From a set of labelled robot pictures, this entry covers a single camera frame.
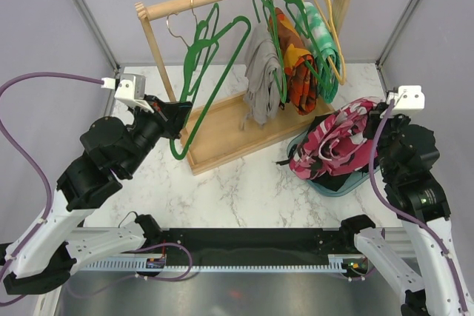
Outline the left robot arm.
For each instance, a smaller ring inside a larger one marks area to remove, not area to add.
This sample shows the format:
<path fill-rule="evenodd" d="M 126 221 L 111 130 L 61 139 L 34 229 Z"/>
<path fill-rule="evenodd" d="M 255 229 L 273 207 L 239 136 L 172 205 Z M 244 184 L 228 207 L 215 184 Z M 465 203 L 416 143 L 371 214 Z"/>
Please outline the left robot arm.
<path fill-rule="evenodd" d="M 73 230 L 132 179 L 161 138 L 179 138 L 192 103 L 165 103 L 153 95 L 149 109 L 132 109 L 133 122 L 117 117 L 95 121 L 80 137 L 84 151 L 57 180 L 48 216 L 21 239 L 1 245 L 8 295 L 40 295 L 64 284 L 83 267 L 122 252 L 155 252 L 162 230 L 150 215 L 121 227 L 73 237 Z"/>

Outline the pink camouflage trousers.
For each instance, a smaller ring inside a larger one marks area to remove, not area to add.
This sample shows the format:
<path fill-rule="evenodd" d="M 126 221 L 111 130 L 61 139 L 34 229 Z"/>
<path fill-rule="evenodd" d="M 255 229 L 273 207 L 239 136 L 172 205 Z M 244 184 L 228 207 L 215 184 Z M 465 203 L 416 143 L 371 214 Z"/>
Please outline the pink camouflage trousers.
<path fill-rule="evenodd" d="M 370 112 L 379 103 L 377 97 L 362 97 L 317 117 L 302 140 L 291 146 L 287 159 L 277 164 L 287 165 L 307 181 L 368 172 L 373 141 L 364 136 L 364 131 Z"/>

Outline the green hanger with black trousers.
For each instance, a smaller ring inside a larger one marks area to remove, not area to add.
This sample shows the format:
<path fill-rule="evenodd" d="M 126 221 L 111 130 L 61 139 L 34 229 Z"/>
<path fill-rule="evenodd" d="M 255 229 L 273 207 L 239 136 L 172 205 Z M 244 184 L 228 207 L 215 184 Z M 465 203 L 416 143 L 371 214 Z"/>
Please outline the green hanger with black trousers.
<path fill-rule="evenodd" d="M 201 21 L 197 19 L 197 15 L 194 12 L 194 0 L 190 0 L 190 9 L 195 19 L 196 31 L 194 34 L 193 43 L 187 47 L 187 54 L 185 56 L 184 68 L 188 69 L 189 72 L 186 73 L 186 71 L 184 71 L 184 85 L 181 93 L 181 99 L 184 99 L 185 101 L 192 101 L 194 103 L 199 87 L 201 86 L 204 71 L 210 64 L 211 46 L 205 47 L 204 41 L 210 40 L 216 34 L 220 9 L 219 5 L 215 3 L 208 13 L 206 19 Z M 199 63 L 201 62 L 200 59 L 203 50 L 206 50 L 204 60 L 201 64 L 201 69 L 199 70 L 197 79 L 193 81 L 193 75 L 198 69 Z"/>

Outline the black trousers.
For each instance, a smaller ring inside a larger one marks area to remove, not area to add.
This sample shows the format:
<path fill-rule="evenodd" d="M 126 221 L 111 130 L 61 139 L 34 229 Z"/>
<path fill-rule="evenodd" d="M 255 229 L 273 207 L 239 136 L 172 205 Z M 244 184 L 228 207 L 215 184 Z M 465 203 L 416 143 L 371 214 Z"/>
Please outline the black trousers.
<path fill-rule="evenodd" d="M 308 131 L 317 127 L 322 121 L 324 121 L 329 116 L 331 116 L 331 114 L 316 116 L 313 122 L 311 123 Z M 312 179 L 312 182 L 326 189 L 329 189 L 330 191 L 337 192 L 340 190 L 340 188 L 343 187 L 343 185 L 347 182 L 349 178 L 353 176 L 357 176 L 357 175 L 365 175 L 368 172 L 369 172 L 369 168 L 368 168 L 368 165 L 366 164 L 361 169 L 355 172 L 344 174 L 344 175 L 332 176 L 328 172 L 326 172 L 322 176 Z"/>

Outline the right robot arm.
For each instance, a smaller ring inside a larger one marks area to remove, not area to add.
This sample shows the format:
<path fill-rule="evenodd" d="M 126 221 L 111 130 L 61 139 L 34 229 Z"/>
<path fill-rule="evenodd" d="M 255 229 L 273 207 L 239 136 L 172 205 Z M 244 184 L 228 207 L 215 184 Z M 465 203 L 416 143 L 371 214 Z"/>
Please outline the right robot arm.
<path fill-rule="evenodd" d="M 372 167 L 370 183 L 401 221 L 419 270 L 408 266 L 366 215 L 342 221 L 339 246 L 368 259 L 398 295 L 403 315 L 472 315 L 473 297 L 455 253 L 447 196 L 431 173 L 440 156 L 434 133 L 394 111 L 394 103 L 380 103 L 369 114 L 364 134 L 373 140 L 370 158 L 379 163 L 384 188 L 378 188 Z"/>

